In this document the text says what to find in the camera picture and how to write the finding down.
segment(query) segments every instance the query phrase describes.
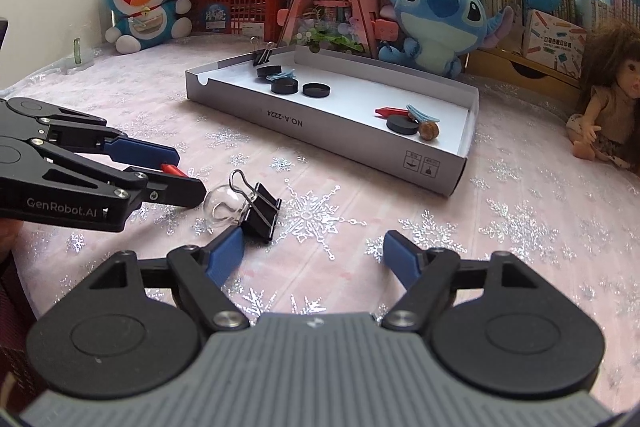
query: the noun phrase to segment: orange plastic crate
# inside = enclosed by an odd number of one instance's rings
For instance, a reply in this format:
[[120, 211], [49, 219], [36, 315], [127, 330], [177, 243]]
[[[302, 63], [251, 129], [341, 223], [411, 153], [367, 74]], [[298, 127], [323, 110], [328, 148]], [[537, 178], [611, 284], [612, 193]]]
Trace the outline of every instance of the orange plastic crate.
[[287, 0], [190, 0], [194, 33], [231, 33], [277, 41], [278, 11]]

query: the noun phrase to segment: doll's face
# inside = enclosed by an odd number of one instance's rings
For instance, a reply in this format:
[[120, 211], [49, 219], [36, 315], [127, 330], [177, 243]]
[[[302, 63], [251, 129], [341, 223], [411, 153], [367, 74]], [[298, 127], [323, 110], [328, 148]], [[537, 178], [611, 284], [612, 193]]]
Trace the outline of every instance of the doll's face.
[[640, 99], [640, 62], [624, 61], [616, 77], [618, 86], [632, 99]]

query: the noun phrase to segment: human hand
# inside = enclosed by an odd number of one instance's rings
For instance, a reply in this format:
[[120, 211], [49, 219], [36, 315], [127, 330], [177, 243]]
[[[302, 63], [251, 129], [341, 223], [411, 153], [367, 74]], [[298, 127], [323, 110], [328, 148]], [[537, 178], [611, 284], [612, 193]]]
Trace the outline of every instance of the human hand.
[[601, 130], [600, 126], [583, 126], [582, 127], [582, 139], [585, 144], [593, 144], [596, 139], [596, 133]]
[[22, 228], [22, 221], [0, 218], [0, 263], [4, 261], [14, 248], [15, 240]]

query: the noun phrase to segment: brown wooden ball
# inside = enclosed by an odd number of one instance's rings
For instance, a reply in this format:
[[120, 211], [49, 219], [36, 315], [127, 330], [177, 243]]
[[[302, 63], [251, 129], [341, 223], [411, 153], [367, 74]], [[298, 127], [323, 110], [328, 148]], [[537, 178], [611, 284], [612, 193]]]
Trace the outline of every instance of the brown wooden ball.
[[428, 142], [430, 140], [435, 140], [438, 137], [440, 134], [440, 128], [435, 122], [426, 121], [420, 124], [418, 133], [420, 133], [421, 139]]

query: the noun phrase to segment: stitch's nose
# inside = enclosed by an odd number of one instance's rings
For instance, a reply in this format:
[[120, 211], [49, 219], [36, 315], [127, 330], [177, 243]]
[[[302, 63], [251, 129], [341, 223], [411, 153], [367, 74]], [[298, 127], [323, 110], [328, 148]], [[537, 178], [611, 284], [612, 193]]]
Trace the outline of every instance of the stitch's nose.
[[441, 18], [453, 16], [460, 7], [458, 0], [427, 0], [427, 4], [431, 11]]

